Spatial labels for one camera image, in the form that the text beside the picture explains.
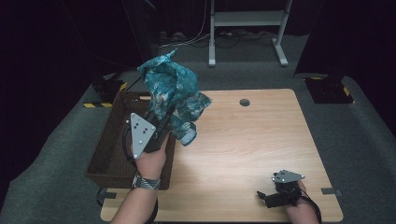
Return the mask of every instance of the white shelf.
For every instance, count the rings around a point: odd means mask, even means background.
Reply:
[[[280,25],[284,11],[216,12],[215,26]]]

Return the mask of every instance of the person's right hand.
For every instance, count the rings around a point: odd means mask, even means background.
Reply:
[[[163,140],[160,150],[150,153],[143,152],[139,159],[135,160],[140,176],[146,179],[160,179],[166,161],[165,149],[168,138],[169,134]]]

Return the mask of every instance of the brown box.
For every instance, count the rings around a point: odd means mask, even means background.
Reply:
[[[93,152],[85,176],[100,188],[129,189],[136,169],[127,161],[122,148],[122,133],[132,112],[142,116],[149,106],[148,92],[120,91],[114,100],[106,127]],[[128,133],[131,145],[131,133]],[[166,163],[160,189],[169,189],[176,138],[170,134],[166,144]]]

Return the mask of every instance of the gray carpet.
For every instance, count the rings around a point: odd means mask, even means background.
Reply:
[[[303,77],[319,75],[292,77],[306,38],[284,37],[288,67],[279,66],[269,38],[217,48],[215,68],[207,66],[207,47],[180,46],[174,61],[199,76],[202,91],[294,90],[332,186],[342,192],[338,196],[344,213],[341,223],[396,223],[396,139],[349,77],[343,83],[354,104],[313,103]],[[225,47],[233,41],[218,39],[217,43]],[[121,77],[132,83],[138,76],[132,70]],[[141,80],[130,89],[145,90]],[[96,203],[98,187],[84,172],[110,109],[84,108],[82,101],[89,91],[51,134],[34,164],[11,182],[0,223],[104,223]]]

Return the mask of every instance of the table top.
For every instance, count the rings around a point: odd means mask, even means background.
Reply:
[[[170,187],[159,193],[156,221],[285,222],[283,207],[267,208],[256,191],[274,194],[281,169],[305,175],[322,220],[343,213],[292,90],[203,91],[213,101],[196,121],[198,135],[177,142]],[[242,99],[249,106],[240,105]],[[109,221],[128,189],[109,189],[101,218]]]

